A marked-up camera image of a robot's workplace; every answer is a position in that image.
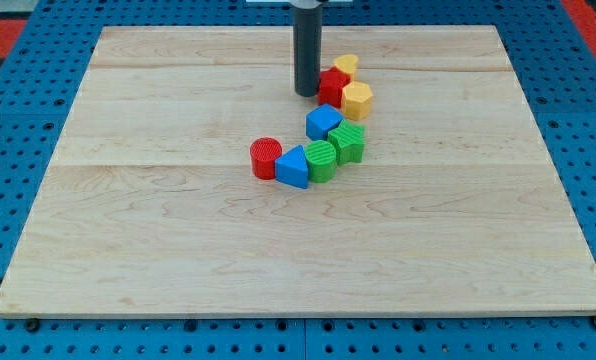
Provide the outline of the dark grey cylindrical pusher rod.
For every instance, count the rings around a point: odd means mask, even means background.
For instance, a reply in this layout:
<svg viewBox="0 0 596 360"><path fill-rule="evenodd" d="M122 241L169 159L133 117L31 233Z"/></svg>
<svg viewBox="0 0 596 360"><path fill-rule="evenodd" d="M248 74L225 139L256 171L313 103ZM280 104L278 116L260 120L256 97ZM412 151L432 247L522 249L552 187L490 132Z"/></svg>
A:
<svg viewBox="0 0 596 360"><path fill-rule="evenodd" d="M322 2L292 0L292 11L295 92L313 97L320 79Z"/></svg>

